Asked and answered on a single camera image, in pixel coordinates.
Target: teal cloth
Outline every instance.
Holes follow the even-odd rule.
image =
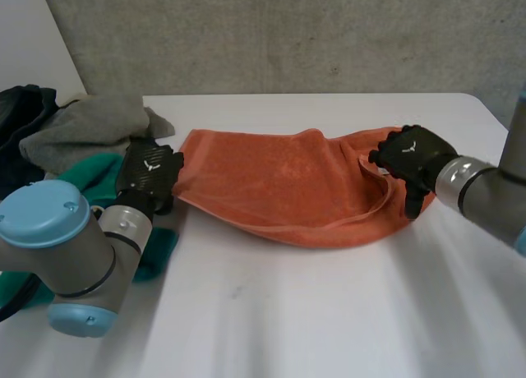
[[[61,174],[58,179],[75,185],[90,205],[106,207],[115,199],[115,181],[122,165],[120,154],[97,154],[77,163]],[[167,228],[153,228],[142,254],[133,282],[153,279],[161,274],[178,241],[178,235]],[[3,272],[0,275],[0,306],[3,306],[18,292],[29,273]],[[49,303],[53,292],[43,283],[25,306]]]

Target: towel fold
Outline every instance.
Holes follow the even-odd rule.
[[[355,247],[407,226],[404,182],[367,162],[395,128],[326,139],[194,130],[173,194],[234,226],[300,247]],[[424,209],[433,196],[425,200]]]

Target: gray wall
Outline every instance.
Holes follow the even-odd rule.
[[[47,1],[95,94],[465,92],[507,125],[526,79],[526,0]]]

